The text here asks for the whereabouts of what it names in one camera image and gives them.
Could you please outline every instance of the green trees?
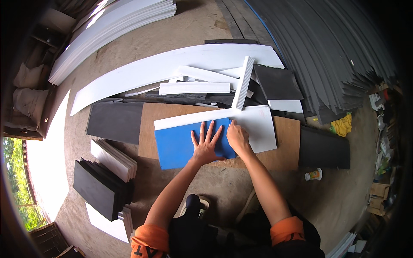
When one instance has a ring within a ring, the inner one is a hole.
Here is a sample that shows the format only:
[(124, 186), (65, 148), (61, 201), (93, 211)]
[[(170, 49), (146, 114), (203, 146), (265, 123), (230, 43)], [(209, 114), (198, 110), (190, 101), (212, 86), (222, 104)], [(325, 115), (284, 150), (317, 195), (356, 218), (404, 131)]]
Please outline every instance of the green trees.
[(28, 190), (23, 163), (23, 146), (21, 139), (3, 137), (3, 155), (7, 174), (20, 217), (27, 230), (46, 224), (40, 208), (34, 204)]

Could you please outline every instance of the cardboard box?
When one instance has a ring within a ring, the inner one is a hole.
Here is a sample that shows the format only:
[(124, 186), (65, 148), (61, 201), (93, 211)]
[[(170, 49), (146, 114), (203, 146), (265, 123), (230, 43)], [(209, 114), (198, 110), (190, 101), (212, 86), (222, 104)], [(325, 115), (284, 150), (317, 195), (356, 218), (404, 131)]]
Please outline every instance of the cardboard box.
[(387, 196), (389, 195), (389, 189), (390, 189), (390, 185), (388, 184), (372, 183), (371, 189), (370, 189), (370, 195), (375, 195), (378, 198), (387, 200)]
[(386, 214), (386, 212), (384, 211), (383, 203), (380, 204), (379, 209), (367, 206), (367, 211), (370, 212), (370, 213), (382, 216), (382, 217)]
[(383, 203), (383, 199), (370, 197), (370, 204), (369, 206), (375, 209), (380, 209), (381, 204)]

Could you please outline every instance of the stack of white foam sheets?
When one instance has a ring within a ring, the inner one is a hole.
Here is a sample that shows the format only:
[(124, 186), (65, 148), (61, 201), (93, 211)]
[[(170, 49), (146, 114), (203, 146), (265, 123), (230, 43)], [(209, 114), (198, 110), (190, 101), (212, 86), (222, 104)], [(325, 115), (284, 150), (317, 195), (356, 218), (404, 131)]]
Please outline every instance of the stack of white foam sheets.
[(91, 154), (124, 182), (135, 178), (138, 168), (136, 161), (102, 139), (91, 140)]
[(110, 221), (95, 210), (90, 204), (85, 202), (90, 223), (101, 231), (126, 243), (130, 243), (133, 232), (131, 209), (124, 207), (118, 213), (118, 219)]
[(172, 17), (175, 12), (173, 0), (119, 0), (107, 9), (103, 8), (56, 60), (49, 82), (61, 84), (78, 65), (101, 47), (136, 28)]

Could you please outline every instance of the black foam sheet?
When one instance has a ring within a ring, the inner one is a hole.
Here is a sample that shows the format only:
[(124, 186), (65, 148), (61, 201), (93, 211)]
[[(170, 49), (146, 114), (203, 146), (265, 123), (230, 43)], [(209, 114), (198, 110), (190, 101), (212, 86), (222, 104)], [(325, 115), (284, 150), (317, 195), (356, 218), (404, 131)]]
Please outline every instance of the black foam sheet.
[(75, 162), (73, 188), (100, 214), (113, 221), (115, 192), (91, 175), (78, 161)]
[(143, 102), (98, 102), (90, 108), (86, 134), (139, 144)]
[(103, 165), (83, 158), (75, 161), (73, 188), (110, 221), (131, 203), (133, 194), (132, 181), (125, 183)]
[(254, 65), (254, 71), (266, 99), (303, 99), (292, 71), (260, 64)]
[(349, 141), (319, 129), (301, 126), (299, 166), (350, 169)]

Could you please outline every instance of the plywood sheet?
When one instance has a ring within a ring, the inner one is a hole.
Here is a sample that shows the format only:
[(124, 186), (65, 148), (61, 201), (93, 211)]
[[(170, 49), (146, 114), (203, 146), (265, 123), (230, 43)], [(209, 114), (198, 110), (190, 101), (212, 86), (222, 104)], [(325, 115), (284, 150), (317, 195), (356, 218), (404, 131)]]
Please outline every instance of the plywood sheet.
[[(153, 121), (209, 110), (216, 109), (189, 105), (145, 103), (140, 126), (139, 156), (158, 159)], [(277, 116), (273, 117), (273, 120), (277, 149), (258, 153), (257, 156), (269, 170), (297, 170), (300, 148), (300, 121)], [(217, 161), (209, 165), (245, 168), (245, 164), (240, 158)]]

